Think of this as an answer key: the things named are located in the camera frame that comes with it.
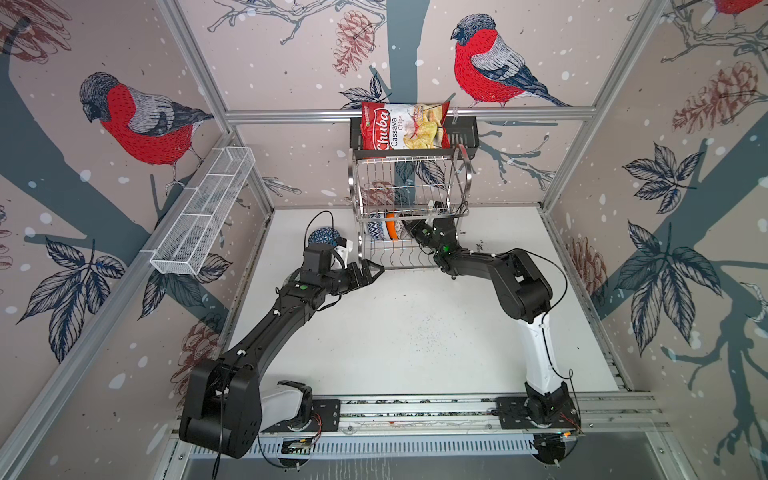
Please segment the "blue floral ceramic bowl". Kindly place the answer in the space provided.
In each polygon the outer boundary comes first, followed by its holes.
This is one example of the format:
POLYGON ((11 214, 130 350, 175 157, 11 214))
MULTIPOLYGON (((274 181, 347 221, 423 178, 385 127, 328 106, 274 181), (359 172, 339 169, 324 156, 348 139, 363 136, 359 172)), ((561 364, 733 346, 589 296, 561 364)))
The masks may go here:
POLYGON ((379 230, 380 230, 380 240, 389 241, 390 237, 388 234, 386 220, 383 213, 378 213, 378 221, 379 221, 379 230))

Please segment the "red patterned bowl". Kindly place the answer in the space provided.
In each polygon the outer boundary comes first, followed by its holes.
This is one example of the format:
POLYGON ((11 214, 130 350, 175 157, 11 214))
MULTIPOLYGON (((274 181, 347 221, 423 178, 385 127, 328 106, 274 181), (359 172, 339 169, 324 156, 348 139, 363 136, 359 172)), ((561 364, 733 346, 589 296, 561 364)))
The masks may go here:
POLYGON ((366 222, 366 231, 373 241, 385 241, 387 239, 386 226, 378 214, 373 214, 366 222))

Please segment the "orange plastic bowl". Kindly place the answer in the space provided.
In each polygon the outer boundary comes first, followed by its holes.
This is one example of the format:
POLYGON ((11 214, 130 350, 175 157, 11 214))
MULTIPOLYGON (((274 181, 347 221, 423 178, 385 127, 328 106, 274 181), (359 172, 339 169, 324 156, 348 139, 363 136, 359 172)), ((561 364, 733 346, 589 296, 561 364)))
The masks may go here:
POLYGON ((397 233, 397 220, 394 213, 385 214, 385 226, 386 226, 389 238, 391 240, 398 240, 399 236, 397 233))

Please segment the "stainless steel dish rack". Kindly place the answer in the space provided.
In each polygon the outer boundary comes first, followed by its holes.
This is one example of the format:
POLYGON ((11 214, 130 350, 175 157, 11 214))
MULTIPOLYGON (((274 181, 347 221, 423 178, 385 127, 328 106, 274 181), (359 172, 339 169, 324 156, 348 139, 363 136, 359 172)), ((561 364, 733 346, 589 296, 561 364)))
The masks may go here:
POLYGON ((459 145, 452 149, 357 150, 348 168, 352 209, 357 227, 356 256, 386 269, 436 266, 413 239, 373 241, 366 222, 373 214, 394 213, 396 220, 451 218, 469 210, 471 159, 459 145))

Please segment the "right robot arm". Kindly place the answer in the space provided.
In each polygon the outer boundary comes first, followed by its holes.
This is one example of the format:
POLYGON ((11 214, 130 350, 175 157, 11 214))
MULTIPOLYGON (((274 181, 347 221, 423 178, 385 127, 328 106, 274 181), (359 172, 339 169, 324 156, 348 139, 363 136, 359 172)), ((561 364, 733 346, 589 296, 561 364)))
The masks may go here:
POLYGON ((501 309, 521 322, 526 362, 524 403, 531 422, 548 427, 557 420, 581 426, 578 402, 571 397, 571 375, 557 370, 551 352, 550 311, 553 291, 531 254, 520 248, 503 253, 475 253, 458 242, 451 218, 406 220, 406 231, 419 246, 432 252, 435 264, 449 276, 470 276, 492 283, 501 309))

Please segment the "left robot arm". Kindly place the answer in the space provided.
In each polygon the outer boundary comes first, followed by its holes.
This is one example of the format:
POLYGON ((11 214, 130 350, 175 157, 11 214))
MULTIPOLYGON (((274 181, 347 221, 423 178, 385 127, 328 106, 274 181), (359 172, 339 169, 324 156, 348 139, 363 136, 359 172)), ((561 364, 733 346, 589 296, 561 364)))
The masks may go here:
POLYGON ((277 354, 312 316, 337 299, 374 283, 385 268, 352 262, 344 269, 297 269, 277 289, 264 318, 217 359, 203 359, 190 371, 179 438, 232 458, 249 451, 262 431, 275 425, 302 430, 313 422, 311 388, 282 380, 263 390, 263 375, 277 354))

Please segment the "dark blue patterned bowl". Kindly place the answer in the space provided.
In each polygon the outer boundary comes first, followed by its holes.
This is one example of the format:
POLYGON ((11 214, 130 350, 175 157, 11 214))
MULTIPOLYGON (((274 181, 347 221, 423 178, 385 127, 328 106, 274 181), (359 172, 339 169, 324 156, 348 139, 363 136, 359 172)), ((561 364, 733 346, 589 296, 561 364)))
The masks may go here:
POLYGON ((307 239, 308 244, 328 244, 333 247, 338 245, 338 239, 341 237, 337 229, 330 226, 320 227, 313 230, 307 239))

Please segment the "red cassava chips bag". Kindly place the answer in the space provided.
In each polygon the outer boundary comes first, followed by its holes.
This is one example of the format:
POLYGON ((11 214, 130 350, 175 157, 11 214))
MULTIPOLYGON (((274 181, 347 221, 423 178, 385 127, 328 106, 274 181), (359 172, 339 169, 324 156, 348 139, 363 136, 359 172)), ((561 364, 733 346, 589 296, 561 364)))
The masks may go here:
POLYGON ((363 102, 364 150, 424 150, 451 147, 445 119, 450 103, 400 104, 363 102))

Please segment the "black wall basket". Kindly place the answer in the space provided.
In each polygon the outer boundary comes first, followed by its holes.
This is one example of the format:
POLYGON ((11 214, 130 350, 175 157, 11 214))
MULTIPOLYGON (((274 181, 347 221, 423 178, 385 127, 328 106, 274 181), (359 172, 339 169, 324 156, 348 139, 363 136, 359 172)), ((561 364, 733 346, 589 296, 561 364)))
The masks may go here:
MULTIPOLYGON (((477 120, 471 116, 449 117, 444 124, 446 137, 452 147, 463 145, 467 150, 466 158, 474 159, 479 148, 477 120)), ((361 118, 352 118, 350 123, 349 147, 352 150, 363 149, 361 118)))

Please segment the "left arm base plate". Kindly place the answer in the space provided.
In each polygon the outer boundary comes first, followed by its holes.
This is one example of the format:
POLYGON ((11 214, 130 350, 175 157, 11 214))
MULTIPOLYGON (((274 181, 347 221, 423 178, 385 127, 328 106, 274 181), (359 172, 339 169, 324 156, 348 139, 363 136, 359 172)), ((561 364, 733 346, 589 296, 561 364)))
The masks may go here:
POLYGON ((340 416, 341 401, 339 399, 314 399, 312 403, 312 413, 305 425, 301 427, 296 425, 290 426, 289 421, 285 420, 269 428, 263 429, 262 433, 309 434, 317 432, 337 432, 339 430, 340 416))

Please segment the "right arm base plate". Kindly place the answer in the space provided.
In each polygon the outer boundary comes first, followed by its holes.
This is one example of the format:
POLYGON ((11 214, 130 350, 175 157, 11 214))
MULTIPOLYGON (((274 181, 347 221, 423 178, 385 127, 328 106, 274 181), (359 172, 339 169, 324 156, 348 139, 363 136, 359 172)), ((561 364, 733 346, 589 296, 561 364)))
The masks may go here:
POLYGON ((571 399, 552 403, 523 396, 498 397, 490 413, 499 419, 505 430, 575 430, 581 427, 581 418, 571 399))

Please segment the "aluminium front rail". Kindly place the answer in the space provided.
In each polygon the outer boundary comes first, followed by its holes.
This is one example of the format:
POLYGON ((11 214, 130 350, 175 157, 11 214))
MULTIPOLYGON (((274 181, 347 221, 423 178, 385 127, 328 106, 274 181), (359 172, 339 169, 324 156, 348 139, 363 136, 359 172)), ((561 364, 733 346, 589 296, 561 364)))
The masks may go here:
POLYGON ((338 435, 427 435, 447 433, 469 435, 489 431, 544 434, 568 432, 581 435, 592 432, 667 431, 669 422, 649 393, 599 392, 578 393, 581 427, 575 430, 521 429, 505 430, 490 413, 498 397, 523 395, 395 395, 341 396, 338 435))

